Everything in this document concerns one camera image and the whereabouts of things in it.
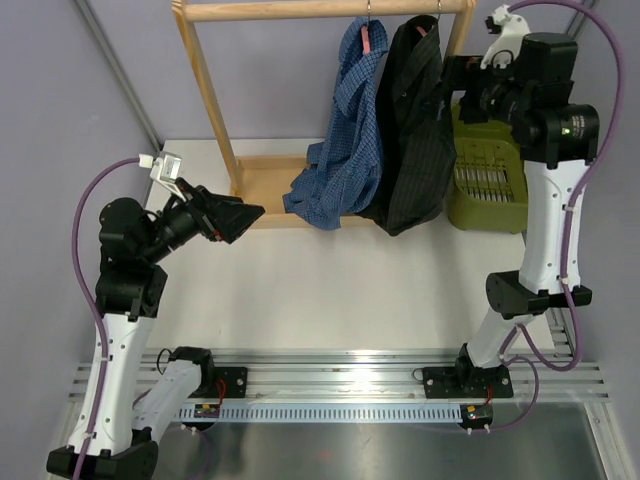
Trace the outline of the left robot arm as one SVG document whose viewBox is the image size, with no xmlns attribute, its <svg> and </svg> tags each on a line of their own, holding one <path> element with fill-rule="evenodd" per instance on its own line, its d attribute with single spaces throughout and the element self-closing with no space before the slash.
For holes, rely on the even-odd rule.
<svg viewBox="0 0 640 480">
<path fill-rule="evenodd" d="M 168 279 L 160 262 L 196 236 L 233 243 L 265 210 L 185 179 L 163 209 L 149 214 L 118 198 L 99 215 L 100 275 L 89 303 L 97 316 L 88 389 L 68 443 L 48 455 L 48 473 L 66 479 L 150 479 L 159 443 L 193 396 L 222 387 L 210 350 L 181 346 L 142 397 L 139 364 Z"/>
</svg>

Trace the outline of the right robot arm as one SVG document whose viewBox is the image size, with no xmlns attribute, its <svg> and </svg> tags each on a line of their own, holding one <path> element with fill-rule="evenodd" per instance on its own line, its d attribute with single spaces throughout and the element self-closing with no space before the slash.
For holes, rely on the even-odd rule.
<svg viewBox="0 0 640 480">
<path fill-rule="evenodd" d="M 569 101 L 577 43 L 559 33 L 529 33 L 513 52 L 446 60 L 443 83 L 463 94 L 460 119 L 500 121 L 520 147 L 528 189 L 525 254 L 518 270 L 486 279 L 489 310 L 450 367 L 422 370 L 429 399 L 510 398 L 505 353 L 550 308 L 590 304 L 577 265 L 583 177 L 594 164 L 599 116 Z"/>
</svg>

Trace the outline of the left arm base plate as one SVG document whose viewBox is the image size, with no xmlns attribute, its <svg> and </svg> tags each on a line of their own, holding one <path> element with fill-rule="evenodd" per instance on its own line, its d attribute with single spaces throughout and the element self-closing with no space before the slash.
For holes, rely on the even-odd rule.
<svg viewBox="0 0 640 480">
<path fill-rule="evenodd" d="M 248 374 L 246 367 L 215 367 L 212 373 L 205 375 L 191 397 L 214 399 L 223 394 L 224 399 L 244 399 L 249 384 Z"/>
</svg>

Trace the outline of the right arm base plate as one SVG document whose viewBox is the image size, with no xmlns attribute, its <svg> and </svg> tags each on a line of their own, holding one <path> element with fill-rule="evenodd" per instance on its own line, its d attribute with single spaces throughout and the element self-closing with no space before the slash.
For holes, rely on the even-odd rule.
<svg viewBox="0 0 640 480">
<path fill-rule="evenodd" d="M 421 370 L 428 399 L 510 399 L 514 396 L 506 367 L 471 368 L 463 372 L 456 367 L 424 367 Z"/>
</svg>

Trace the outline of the black pinstriped shirt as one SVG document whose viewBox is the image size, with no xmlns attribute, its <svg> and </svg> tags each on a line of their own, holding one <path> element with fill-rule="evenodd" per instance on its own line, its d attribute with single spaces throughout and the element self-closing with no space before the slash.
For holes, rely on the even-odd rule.
<svg viewBox="0 0 640 480">
<path fill-rule="evenodd" d="M 416 30 L 427 31 L 422 37 Z M 457 158 L 453 120 L 436 120 L 445 95 L 436 18 L 420 15 L 396 31 L 376 95 L 383 146 L 377 191 L 360 216 L 391 236 L 429 222 L 442 211 Z"/>
</svg>

